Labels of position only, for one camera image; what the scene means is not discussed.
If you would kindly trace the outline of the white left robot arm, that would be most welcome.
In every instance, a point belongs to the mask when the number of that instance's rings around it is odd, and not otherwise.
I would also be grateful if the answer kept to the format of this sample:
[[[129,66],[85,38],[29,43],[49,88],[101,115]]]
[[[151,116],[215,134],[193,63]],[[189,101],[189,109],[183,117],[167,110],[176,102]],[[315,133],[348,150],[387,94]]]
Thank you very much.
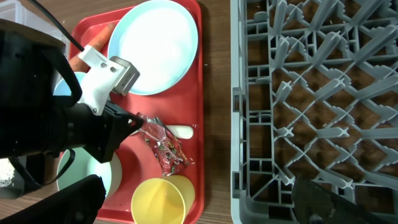
[[[35,156],[68,152],[62,173],[79,151],[109,162],[144,123],[109,99],[112,92],[126,94],[139,77],[131,62],[83,46],[79,58],[90,69],[79,80],[64,48],[51,35],[1,21],[1,159],[14,168],[2,195],[19,198],[44,186],[31,174],[44,169]]]

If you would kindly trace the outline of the light blue plate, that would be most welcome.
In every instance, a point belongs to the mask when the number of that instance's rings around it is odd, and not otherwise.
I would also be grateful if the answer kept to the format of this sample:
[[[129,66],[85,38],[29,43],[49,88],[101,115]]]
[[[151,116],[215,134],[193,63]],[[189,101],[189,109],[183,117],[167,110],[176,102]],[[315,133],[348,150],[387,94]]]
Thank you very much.
[[[190,69],[198,49],[193,16],[175,1],[146,1],[118,22],[108,44],[108,57],[131,62],[139,78],[135,95],[154,95],[178,83]]]

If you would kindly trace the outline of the red candy wrapper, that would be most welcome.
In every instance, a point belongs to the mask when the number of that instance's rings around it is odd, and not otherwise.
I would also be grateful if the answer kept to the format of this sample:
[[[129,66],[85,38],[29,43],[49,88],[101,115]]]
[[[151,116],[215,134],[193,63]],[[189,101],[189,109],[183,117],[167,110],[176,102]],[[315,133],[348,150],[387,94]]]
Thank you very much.
[[[162,175],[178,174],[190,165],[180,140],[175,137],[159,118],[151,118],[142,113],[137,114],[144,120],[139,132],[151,148],[162,169]]]

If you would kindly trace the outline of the light blue bowl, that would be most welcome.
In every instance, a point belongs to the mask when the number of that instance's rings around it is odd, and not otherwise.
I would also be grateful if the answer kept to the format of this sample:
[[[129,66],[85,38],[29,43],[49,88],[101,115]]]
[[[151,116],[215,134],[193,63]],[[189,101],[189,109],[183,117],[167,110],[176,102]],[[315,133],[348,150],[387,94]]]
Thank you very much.
[[[79,83],[81,83],[83,77],[85,76],[84,72],[75,72],[75,76],[78,80]],[[71,95],[71,89],[67,85],[66,81],[61,78],[60,81],[57,83],[55,86],[55,89],[53,91],[54,96],[70,96]]]

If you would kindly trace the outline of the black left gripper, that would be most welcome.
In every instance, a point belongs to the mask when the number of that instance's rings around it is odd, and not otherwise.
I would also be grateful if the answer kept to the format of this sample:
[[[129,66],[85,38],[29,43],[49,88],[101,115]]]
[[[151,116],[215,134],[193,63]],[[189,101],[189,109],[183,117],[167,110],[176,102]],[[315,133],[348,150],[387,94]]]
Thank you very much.
[[[83,103],[61,110],[60,148],[82,147],[98,162],[109,162],[120,144],[144,120],[107,101],[99,116]],[[93,223],[105,201],[101,177],[91,174],[57,193],[1,220],[1,224]]]

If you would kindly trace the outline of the white plastic spoon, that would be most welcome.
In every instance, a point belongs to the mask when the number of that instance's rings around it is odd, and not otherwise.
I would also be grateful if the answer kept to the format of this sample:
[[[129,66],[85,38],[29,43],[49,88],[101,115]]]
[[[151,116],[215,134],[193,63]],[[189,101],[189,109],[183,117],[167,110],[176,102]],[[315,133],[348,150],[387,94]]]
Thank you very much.
[[[162,140],[168,134],[178,139],[190,139],[193,137],[193,128],[190,126],[182,125],[168,125],[161,126],[157,124],[148,124],[138,131],[134,131],[131,136],[135,134],[141,134],[144,137],[149,137],[150,139]]]

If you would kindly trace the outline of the pale green bowl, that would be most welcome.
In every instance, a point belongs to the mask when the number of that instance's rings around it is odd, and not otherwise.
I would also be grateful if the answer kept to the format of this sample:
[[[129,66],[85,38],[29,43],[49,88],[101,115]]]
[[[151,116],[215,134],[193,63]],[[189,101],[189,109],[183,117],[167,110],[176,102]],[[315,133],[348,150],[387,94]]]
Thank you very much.
[[[106,190],[105,200],[117,191],[122,179],[122,167],[119,157],[113,153],[110,162],[100,163],[82,147],[73,149],[75,159],[65,173],[57,180],[58,190],[62,190],[71,184],[95,174],[102,178]]]

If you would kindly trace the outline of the yellow plastic cup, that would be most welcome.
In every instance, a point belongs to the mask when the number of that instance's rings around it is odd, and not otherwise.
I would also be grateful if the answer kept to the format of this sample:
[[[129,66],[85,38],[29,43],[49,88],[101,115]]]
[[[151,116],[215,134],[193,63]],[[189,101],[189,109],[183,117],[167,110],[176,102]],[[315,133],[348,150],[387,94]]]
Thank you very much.
[[[194,200],[195,188],[188,178],[151,178],[134,191],[131,213],[136,224],[183,224]]]

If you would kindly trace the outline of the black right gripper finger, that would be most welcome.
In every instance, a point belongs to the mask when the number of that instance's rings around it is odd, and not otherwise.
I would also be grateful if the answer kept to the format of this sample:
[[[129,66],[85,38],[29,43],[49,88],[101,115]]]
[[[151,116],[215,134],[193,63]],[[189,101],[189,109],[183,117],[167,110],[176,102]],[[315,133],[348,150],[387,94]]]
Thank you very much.
[[[297,177],[292,189],[295,216],[300,224],[388,224],[383,219],[310,179]]]

